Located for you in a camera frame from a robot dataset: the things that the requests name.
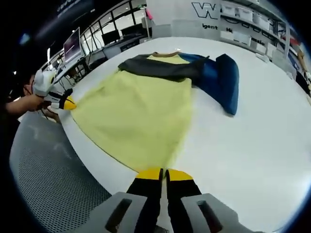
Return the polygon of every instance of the letter w logo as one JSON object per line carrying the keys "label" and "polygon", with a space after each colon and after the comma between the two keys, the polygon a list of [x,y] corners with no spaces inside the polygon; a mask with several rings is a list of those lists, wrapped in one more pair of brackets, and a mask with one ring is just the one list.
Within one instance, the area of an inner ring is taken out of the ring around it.
{"label": "letter w logo", "polygon": [[212,15],[214,15],[214,10],[215,10],[215,6],[216,4],[210,4],[208,2],[204,2],[203,5],[201,5],[200,2],[192,2],[191,3],[198,15],[198,17],[200,18],[207,18],[207,16],[209,16],[211,19],[218,19],[217,17],[212,17],[210,15],[210,12],[212,13]]}

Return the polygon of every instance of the computer monitor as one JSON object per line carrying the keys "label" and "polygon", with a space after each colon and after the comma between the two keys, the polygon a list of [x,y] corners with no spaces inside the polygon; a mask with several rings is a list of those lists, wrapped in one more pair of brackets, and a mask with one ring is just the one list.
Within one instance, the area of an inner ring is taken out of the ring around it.
{"label": "computer monitor", "polygon": [[65,63],[81,56],[80,28],[74,31],[64,43]]}
{"label": "computer monitor", "polygon": [[103,41],[104,41],[105,45],[107,45],[107,44],[109,44],[109,43],[111,43],[113,41],[116,41],[116,40],[120,39],[119,31],[115,30],[115,31],[103,34],[102,38],[103,38]]}
{"label": "computer monitor", "polygon": [[129,35],[129,34],[145,34],[147,33],[146,32],[146,29],[142,27],[142,24],[136,24],[136,25],[133,25],[131,27],[128,27],[128,28],[124,28],[121,30],[122,32],[122,35]]}

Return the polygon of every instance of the white table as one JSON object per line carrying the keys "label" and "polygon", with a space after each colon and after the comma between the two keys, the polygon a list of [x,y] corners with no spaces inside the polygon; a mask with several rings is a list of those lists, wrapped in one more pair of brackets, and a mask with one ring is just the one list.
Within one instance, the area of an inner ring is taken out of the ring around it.
{"label": "white table", "polygon": [[[238,112],[227,116],[204,91],[193,89],[189,133],[172,168],[189,173],[202,193],[211,193],[254,231],[284,226],[311,184],[311,107],[284,71],[239,47],[199,38],[159,38],[108,60],[74,88],[79,101],[124,60],[154,51],[228,54],[240,70]],[[107,155],[79,129],[69,112],[60,118],[76,153],[111,194],[126,191],[136,172]]]}

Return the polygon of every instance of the gray mesh fabric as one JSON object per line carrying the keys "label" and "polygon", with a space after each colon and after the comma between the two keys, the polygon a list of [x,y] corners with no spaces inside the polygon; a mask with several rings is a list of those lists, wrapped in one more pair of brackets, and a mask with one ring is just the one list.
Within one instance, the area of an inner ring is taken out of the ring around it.
{"label": "gray mesh fabric", "polygon": [[84,167],[61,125],[37,113],[27,113],[17,130],[10,168],[34,217],[51,233],[78,228],[111,196]]}

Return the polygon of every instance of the desk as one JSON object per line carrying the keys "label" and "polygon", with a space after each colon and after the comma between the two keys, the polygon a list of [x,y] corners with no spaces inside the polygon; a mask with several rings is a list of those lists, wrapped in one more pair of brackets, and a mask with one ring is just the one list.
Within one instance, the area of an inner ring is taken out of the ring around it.
{"label": "desk", "polygon": [[[75,87],[79,101],[118,64],[137,54],[181,50],[210,56],[228,54],[240,70],[238,112],[193,89],[191,127],[172,168],[189,173],[202,193],[211,193],[234,209],[240,223],[254,231],[284,226],[311,184],[311,108],[306,94],[283,70],[242,48],[200,38],[159,38],[135,46],[100,65]],[[126,191],[136,172],[91,142],[72,119],[60,119],[76,153],[111,194]]]}

